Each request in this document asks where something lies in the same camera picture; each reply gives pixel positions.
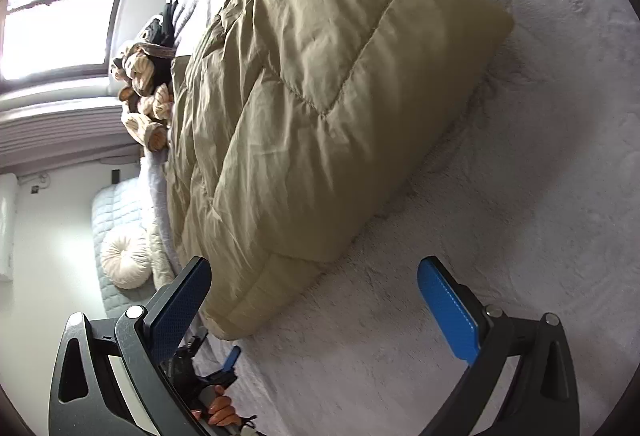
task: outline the person's finger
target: person's finger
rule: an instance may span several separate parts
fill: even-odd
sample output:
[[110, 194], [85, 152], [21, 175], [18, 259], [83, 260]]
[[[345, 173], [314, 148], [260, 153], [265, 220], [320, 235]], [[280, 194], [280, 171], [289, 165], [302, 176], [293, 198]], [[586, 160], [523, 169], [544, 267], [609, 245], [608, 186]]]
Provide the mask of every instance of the person's finger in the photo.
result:
[[209, 425], [219, 424], [227, 416], [233, 416], [235, 413], [236, 413], [236, 410], [232, 405], [229, 405], [223, 409], [220, 409], [211, 418], [209, 418]]
[[228, 405], [231, 405], [231, 398], [228, 396], [219, 396], [209, 405], [209, 414], [215, 414]]
[[223, 421], [218, 422], [216, 425], [218, 427], [224, 427], [225, 425], [240, 425], [242, 424], [242, 420], [237, 414], [233, 416], [227, 416]]

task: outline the comforter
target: comforter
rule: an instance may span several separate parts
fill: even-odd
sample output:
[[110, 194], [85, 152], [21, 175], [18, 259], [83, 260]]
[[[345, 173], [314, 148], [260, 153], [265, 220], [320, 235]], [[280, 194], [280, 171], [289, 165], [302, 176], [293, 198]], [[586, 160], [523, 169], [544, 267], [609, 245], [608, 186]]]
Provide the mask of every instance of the comforter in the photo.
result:
[[259, 328], [348, 247], [512, 27], [488, 0], [227, 0], [174, 64], [168, 211], [201, 313]]

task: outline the white round pillow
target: white round pillow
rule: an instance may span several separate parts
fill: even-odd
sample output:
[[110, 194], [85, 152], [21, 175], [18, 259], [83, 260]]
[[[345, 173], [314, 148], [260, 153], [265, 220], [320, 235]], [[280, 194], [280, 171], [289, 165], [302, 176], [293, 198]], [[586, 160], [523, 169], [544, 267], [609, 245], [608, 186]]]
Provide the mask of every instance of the white round pillow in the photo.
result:
[[145, 231], [131, 225], [110, 229], [102, 241], [100, 262], [104, 274], [118, 288], [130, 290], [142, 286], [151, 275]]

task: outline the bright daylight window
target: bright daylight window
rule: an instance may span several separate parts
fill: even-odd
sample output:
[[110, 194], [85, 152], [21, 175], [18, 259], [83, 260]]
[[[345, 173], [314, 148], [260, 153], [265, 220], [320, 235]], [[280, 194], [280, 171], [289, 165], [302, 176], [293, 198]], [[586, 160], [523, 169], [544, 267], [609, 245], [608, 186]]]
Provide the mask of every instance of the bright daylight window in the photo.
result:
[[4, 0], [0, 74], [6, 86], [106, 74], [119, 1]]

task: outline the gray fleece blanket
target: gray fleece blanket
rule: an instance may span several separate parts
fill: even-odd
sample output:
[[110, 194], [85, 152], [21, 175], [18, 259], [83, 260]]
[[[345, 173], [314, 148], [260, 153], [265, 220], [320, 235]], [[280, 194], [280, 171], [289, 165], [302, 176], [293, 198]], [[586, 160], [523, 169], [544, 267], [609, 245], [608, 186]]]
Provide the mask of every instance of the gray fleece blanket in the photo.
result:
[[[180, 1], [189, 54], [224, 0]], [[431, 254], [485, 303], [558, 313], [583, 434], [628, 384], [640, 360], [640, 23], [627, 0], [495, 1], [516, 28], [465, 116], [340, 264], [241, 341], [233, 395], [267, 434], [421, 431], [464, 370], [415, 284]]]

